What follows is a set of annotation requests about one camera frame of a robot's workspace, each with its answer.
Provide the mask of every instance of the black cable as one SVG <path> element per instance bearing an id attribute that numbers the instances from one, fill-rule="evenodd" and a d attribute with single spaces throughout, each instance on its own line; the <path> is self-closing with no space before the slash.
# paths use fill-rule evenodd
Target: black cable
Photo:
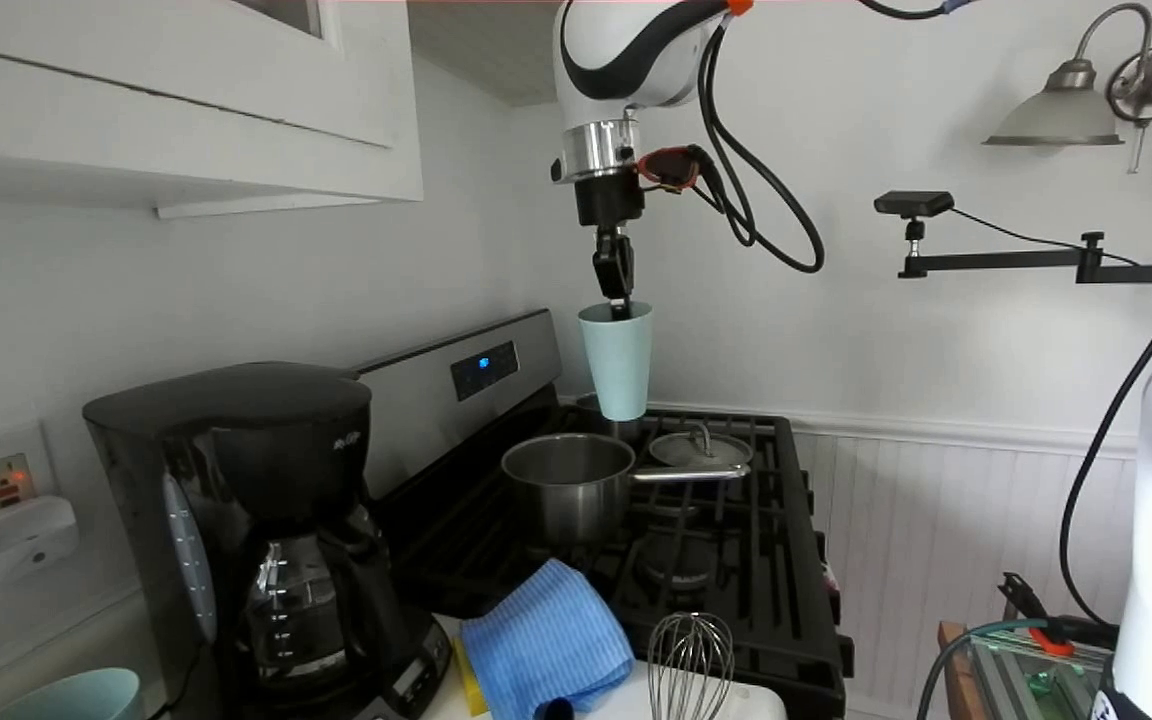
<path id="1" fill-rule="evenodd" d="M 999 231 L 999 234 L 1010 234 L 1010 241 L 1018 241 L 1018 242 L 1048 242 L 1048 246 L 1070 246 L 1070 252 L 1082 252 L 1082 242 L 1053 241 L 1053 234 L 1027 234 L 1027 231 L 1004 228 L 1004 225 L 982 220 L 982 216 L 965 213 L 965 207 L 949 207 L 949 213 L 956 213 L 956 216 L 968 220 L 968 225 L 978 225 L 978 228 L 993 228 L 993 231 Z M 1120 255 L 1120 252 L 1102 252 L 1102 255 L 1107 255 L 1107 259 L 1120 259 L 1120 264 L 1129 264 L 1129 267 L 1142 267 L 1138 259 Z"/>
<path id="2" fill-rule="evenodd" d="M 940 649 L 940 657 L 932 658 L 929 669 L 929 679 L 925 679 L 925 693 L 921 693 L 921 711 L 915 720 L 925 720 L 932 711 L 932 693 L 936 693 L 936 679 L 943 672 L 943 664 L 970 645 L 970 637 L 993 637 L 993 632 L 1016 632 L 1016 626 L 1044 626 L 1048 619 L 997 619 L 997 622 L 974 622 L 974 626 L 965 626 L 956 640 L 949 640 Z"/>
<path id="3" fill-rule="evenodd" d="M 701 66 L 694 66 L 694 94 L 701 94 L 701 121 L 704 121 L 704 135 L 720 160 L 720 166 L 704 166 L 704 183 L 706 193 L 694 189 L 701 198 L 706 198 L 716 213 L 727 216 L 727 228 L 735 234 L 735 242 L 752 246 L 758 242 L 764 252 L 773 252 L 779 264 L 794 267 L 794 273 L 821 273 L 824 267 L 824 241 L 817 231 L 817 220 L 809 216 L 809 207 L 794 198 L 791 189 L 783 189 L 783 181 L 758 160 L 752 155 L 733 130 L 727 123 L 720 121 L 716 111 L 716 65 L 720 65 L 720 49 L 722 49 L 722 34 L 727 28 L 720 25 L 704 50 L 701 50 Z M 788 203 L 788 213 L 801 220 L 809 242 L 810 242 L 810 259 L 794 259 L 788 255 L 779 242 L 773 242 L 758 228 L 757 228 L 757 216 L 752 216 L 752 203 L 745 195 L 745 183 L 740 183 L 740 173 L 733 166 L 733 155 L 727 147 L 748 162 L 757 166 L 766 189 Z"/>
<path id="4" fill-rule="evenodd" d="M 1122 374 L 1122 383 L 1120 383 L 1114 397 L 1107 399 L 1107 407 L 1102 407 L 1102 414 L 1098 414 L 1098 429 L 1095 429 L 1095 436 L 1090 436 L 1090 443 L 1086 443 L 1086 453 L 1082 453 L 1082 463 L 1080 463 L 1080 471 L 1074 471 L 1074 478 L 1070 478 L 1070 486 L 1069 486 L 1069 495 L 1062 495 L 1062 510 L 1060 510 L 1060 580 L 1062 580 L 1069 596 L 1070 596 L 1095 622 L 1107 622 L 1107 619 L 1090 611 L 1090 604 L 1082 600 L 1082 592 L 1080 592 L 1074 580 L 1070 580 L 1070 568 L 1069 568 L 1069 530 L 1070 530 L 1070 510 L 1074 510 L 1074 505 L 1080 505 L 1080 492 L 1082 492 L 1082 482 L 1086 482 L 1086 477 L 1090 477 L 1090 463 L 1095 463 L 1095 455 L 1098 455 L 1098 443 L 1102 443 L 1110 420 L 1120 414 L 1133 383 L 1142 374 L 1146 363 L 1152 363 L 1152 338 L 1142 342 L 1142 353 L 1135 355 L 1133 373 Z"/>
<path id="5" fill-rule="evenodd" d="M 970 0 L 943 0 L 940 9 L 925 9 L 925 12 L 909 12 L 909 9 L 893 9 L 893 2 L 880 2 L 880 0 L 861 0 L 863 9 L 880 12 L 880 16 L 893 16 L 893 21 L 936 21 L 936 16 L 949 16 Z"/>

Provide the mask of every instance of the coffee maker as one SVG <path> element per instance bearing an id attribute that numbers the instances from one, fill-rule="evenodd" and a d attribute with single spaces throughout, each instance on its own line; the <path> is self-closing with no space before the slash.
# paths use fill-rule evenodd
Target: coffee maker
<path id="1" fill-rule="evenodd" d="M 236 363 L 91 399 L 170 717 L 418 717 L 449 637 L 361 505 L 367 388 Z"/>

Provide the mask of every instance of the pot handle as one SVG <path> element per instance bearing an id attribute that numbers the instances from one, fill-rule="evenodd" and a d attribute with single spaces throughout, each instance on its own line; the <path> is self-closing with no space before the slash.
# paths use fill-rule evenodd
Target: pot handle
<path id="1" fill-rule="evenodd" d="M 745 477 L 748 477 L 748 463 L 633 471 L 635 482 L 704 482 L 704 478 L 745 478 Z"/>

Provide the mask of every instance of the cabinet door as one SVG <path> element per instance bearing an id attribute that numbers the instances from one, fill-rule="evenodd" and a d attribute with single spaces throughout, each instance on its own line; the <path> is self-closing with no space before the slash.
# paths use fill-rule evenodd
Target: cabinet door
<path id="1" fill-rule="evenodd" d="M 402 0 L 0 0 L 0 61 L 380 147 L 396 32 Z"/>

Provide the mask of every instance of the teal bowl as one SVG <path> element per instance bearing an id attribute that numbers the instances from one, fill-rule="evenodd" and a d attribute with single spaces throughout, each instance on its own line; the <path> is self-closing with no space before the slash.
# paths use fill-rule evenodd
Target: teal bowl
<path id="1" fill-rule="evenodd" d="M 140 675 L 126 669 L 59 675 L 2 703 L 0 720 L 142 720 Z"/>

